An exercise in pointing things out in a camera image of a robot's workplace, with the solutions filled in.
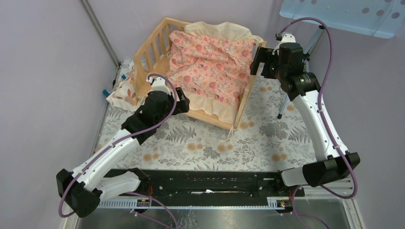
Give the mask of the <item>pink patterned bed cushion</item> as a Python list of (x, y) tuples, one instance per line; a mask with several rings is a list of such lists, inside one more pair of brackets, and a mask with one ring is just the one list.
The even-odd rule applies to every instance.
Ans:
[(232, 124), (250, 78), (253, 49), (263, 39), (238, 24), (200, 21), (171, 32), (169, 40), (166, 76), (182, 88), (190, 110), (204, 111)]

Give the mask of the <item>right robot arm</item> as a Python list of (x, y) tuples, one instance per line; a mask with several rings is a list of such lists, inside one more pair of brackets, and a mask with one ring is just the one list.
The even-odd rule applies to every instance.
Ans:
[(358, 153), (351, 153), (338, 137), (320, 97), (318, 79), (314, 73), (305, 71), (303, 59), (301, 45), (286, 42), (276, 49), (258, 47), (250, 65), (251, 74), (256, 74), (263, 64), (261, 75), (280, 82), (303, 118), (314, 147), (316, 162), (279, 173), (274, 190), (282, 197), (293, 186), (317, 187), (347, 178), (361, 161)]

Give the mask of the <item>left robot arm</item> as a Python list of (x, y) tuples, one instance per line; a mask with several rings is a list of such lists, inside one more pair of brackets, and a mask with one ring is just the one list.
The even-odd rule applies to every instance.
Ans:
[[(61, 198), (58, 213), (62, 218), (71, 214), (86, 217), (100, 202), (120, 194), (146, 194), (147, 181), (139, 178), (135, 172), (127, 171), (115, 177), (106, 177), (106, 174), (125, 155), (137, 150), (153, 136), (169, 117), (189, 111), (190, 100), (183, 90), (177, 87), (175, 92), (149, 92), (145, 103), (125, 120), (105, 146), (72, 171), (62, 169), (57, 173), (57, 189)], [(64, 204), (70, 207), (72, 213), (63, 213)]]

